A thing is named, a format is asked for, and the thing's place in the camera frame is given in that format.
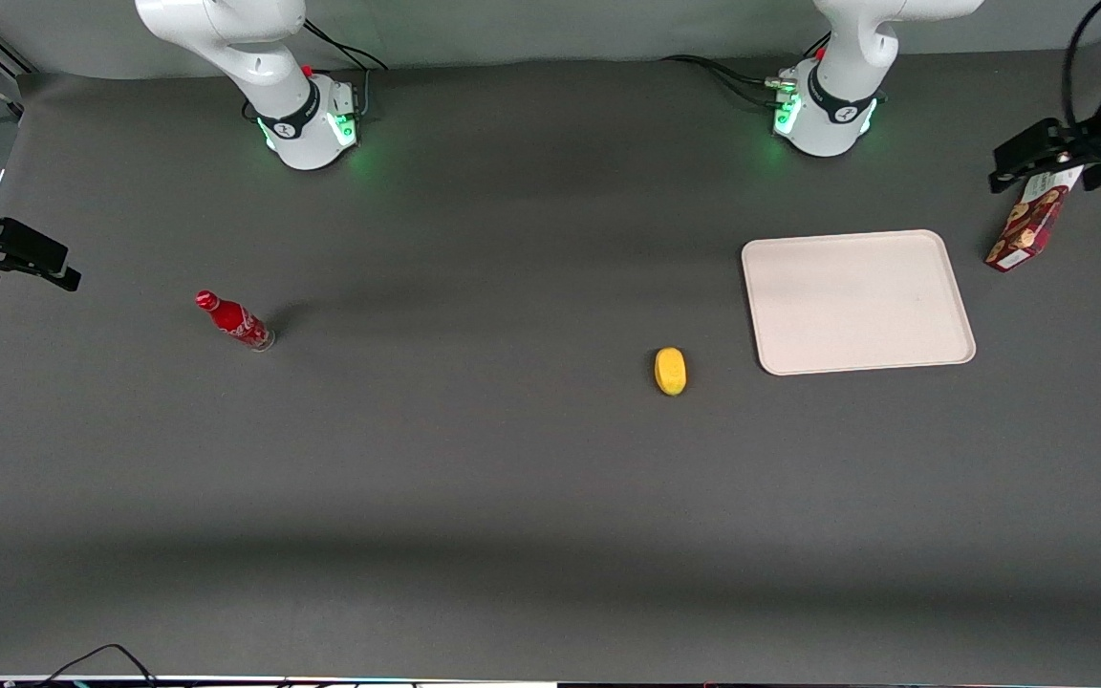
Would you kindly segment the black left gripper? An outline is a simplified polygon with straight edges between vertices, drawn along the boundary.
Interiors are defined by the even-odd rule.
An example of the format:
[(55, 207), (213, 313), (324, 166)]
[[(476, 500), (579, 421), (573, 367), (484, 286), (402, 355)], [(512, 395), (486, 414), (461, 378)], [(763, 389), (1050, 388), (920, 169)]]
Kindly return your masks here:
[(1101, 103), (1087, 120), (1076, 120), (1073, 112), (1073, 70), (1062, 70), (1062, 114), (1073, 140), (1068, 153), (1067, 129), (1057, 118), (1043, 118), (1027, 125), (993, 151), (993, 170), (988, 174), (988, 190), (1004, 193), (1018, 182), (1034, 176), (1083, 170), (1084, 192), (1101, 188)]

